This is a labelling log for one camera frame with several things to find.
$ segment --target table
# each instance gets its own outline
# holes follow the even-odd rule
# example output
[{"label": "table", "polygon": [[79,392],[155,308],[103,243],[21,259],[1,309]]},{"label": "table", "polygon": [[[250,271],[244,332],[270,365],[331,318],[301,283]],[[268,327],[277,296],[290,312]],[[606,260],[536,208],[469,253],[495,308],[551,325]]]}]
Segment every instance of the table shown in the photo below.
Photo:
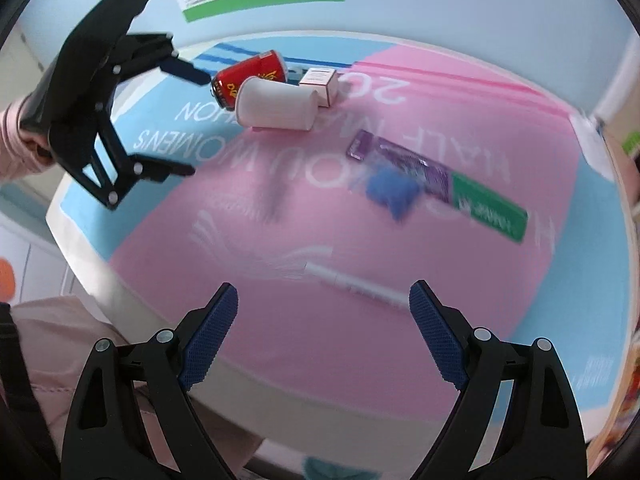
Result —
[{"label": "table", "polygon": [[[269,48],[289,64],[342,73],[338,105],[320,112],[311,133],[243,132],[207,89],[153,73],[119,96],[116,129],[128,150],[189,161],[196,175],[140,183],[116,212],[68,177],[61,184],[47,221],[111,322],[145,340],[229,281],[239,315],[195,396],[308,454],[408,470],[433,443],[455,389],[405,310],[301,269],[313,262],[398,294],[423,278],[472,325],[524,344],[551,339],[586,437],[597,434],[624,369],[637,269],[618,178],[586,163],[575,110],[503,70],[391,38],[294,32],[184,55],[215,71]],[[359,128],[520,203],[530,218],[523,243],[435,200],[395,224],[349,190],[344,150]]]}]

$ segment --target soda can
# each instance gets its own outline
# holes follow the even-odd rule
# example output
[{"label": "soda can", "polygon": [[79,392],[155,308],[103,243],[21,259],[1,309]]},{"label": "soda can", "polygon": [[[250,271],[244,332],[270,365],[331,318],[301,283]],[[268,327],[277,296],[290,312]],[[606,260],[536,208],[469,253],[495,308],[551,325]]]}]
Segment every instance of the soda can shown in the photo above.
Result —
[{"label": "soda can", "polygon": [[286,83],[287,65],[280,53],[268,50],[218,72],[211,80],[211,94],[221,108],[233,111],[240,85],[251,76]]}]

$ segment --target box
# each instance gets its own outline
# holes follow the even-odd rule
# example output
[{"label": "box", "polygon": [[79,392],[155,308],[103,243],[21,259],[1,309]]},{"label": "box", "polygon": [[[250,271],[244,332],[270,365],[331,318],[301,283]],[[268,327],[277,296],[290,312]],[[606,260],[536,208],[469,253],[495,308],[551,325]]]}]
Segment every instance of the box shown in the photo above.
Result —
[{"label": "box", "polygon": [[318,105],[331,106],[338,95],[338,73],[333,68],[310,68],[300,80],[300,86],[313,86],[318,92]]}]

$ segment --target hand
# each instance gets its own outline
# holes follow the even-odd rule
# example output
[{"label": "hand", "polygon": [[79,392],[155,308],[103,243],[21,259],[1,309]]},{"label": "hand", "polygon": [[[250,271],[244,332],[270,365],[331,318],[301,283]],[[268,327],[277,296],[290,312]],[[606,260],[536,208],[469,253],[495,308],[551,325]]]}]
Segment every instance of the hand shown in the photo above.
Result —
[{"label": "hand", "polygon": [[20,140],[24,143],[30,152],[33,152],[36,160],[46,166],[53,164],[53,157],[50,152],[49,141],[47,137],[40,134],[34,134],[27,130],[20,130],[18,133]]}]

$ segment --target blue crumpled object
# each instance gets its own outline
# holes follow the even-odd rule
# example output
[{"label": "blue crumpled object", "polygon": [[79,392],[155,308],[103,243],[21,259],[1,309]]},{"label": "blue crumpled object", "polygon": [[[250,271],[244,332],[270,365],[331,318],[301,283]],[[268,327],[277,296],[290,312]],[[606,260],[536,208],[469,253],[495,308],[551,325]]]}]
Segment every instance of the blue crumpled object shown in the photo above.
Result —
[{"label": "blue crumpled object", "polygon": [[302,465],[305,480],[378,480],[380,473],[352,469],[307,457]]},{"label": "blue crumpled object", "polygon": [[408,213],[420,195],[420,184],[397,168],[379,168],[367,182],[367,198],[385,206],[396,222]]}]

